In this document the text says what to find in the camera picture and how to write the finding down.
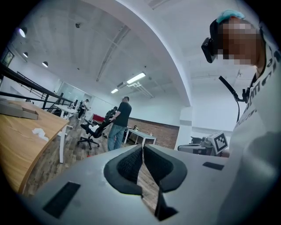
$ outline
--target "wooden floor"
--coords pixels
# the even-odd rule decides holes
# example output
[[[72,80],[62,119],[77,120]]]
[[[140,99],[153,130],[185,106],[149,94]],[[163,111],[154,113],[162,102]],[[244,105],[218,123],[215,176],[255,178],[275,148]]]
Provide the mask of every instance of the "wooden floor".
[[[100,147],[98,148],[96,144],[92,144],[92,150],[89,150],[89,146],[85,142],[79,145],[76,144],[80,136],[88,136],[85,130],[80,126],[82,120],[79,121],[76,117],[77,116],[74,115],[70,118],[69,125],[73,126],[73,128],[67,128],[68,135],[65,137],[64,163],[59,163],[60,137],[57,136],[43,152],[32,170],[23,192],[25,196],[35,195],[37,189],[44,183],[56,177],[64,170],[67,170],[76,161],[83,160],[87,158],[87,156],[94,156],[107,152],[107,139],[104,137],[95,139],[96,142],[100,143]],[[122,145],[124,147],[132,144],[134,143],[128,141],[126,144]],[[154,213],[159,187],[154,182],[145,164],[141,166],[137,184],[143,189],[143,202]]]

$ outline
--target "white shirt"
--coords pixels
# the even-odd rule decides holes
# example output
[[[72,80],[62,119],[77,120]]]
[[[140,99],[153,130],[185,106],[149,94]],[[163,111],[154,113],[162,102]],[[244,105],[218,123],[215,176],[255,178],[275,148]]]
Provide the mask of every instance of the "white shirt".
[[[266,67],[250,89],[247,107],[231,136],[230,158],[217,183],[222,191],[216,201],[223,202],[218,216],[222,220],[220,224],[246,216],[260,204],[279,176],[281,54],[274,44],[264,39]]]

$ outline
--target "wooden desk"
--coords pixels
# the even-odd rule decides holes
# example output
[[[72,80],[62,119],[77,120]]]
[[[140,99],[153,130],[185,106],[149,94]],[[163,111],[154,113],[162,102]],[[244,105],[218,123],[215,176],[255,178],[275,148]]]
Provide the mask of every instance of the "wooden desk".
[[[11,188],[22,193],[31,170],[42,152],[56,137],[68,120],[55,116],[28,103],[9,101],[38,113],[38,120],[18,118],[0,114],[0,161]],[[34,128],[42,128],[49,141],[45,141]]]

